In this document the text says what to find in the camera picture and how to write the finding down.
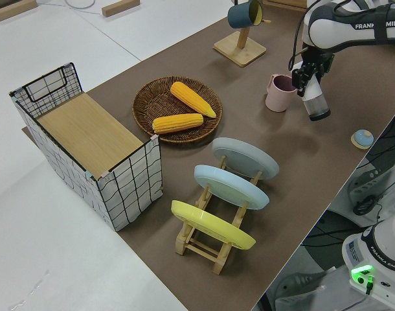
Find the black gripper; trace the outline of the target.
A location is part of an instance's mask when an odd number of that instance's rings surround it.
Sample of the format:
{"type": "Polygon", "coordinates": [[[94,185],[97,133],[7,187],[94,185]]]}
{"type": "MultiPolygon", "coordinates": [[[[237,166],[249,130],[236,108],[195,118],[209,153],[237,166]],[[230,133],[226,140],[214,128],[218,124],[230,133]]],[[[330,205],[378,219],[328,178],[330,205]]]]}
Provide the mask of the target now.
{"type": "Polygon", "coordinates": [[[330,70],[334,53],[316,48],[308,48],[301,53],[303,63],[296,63],[291,71],[292,85],[297,89],[297,95],[303,97],[312,77],[318,81],[330,70]]]}

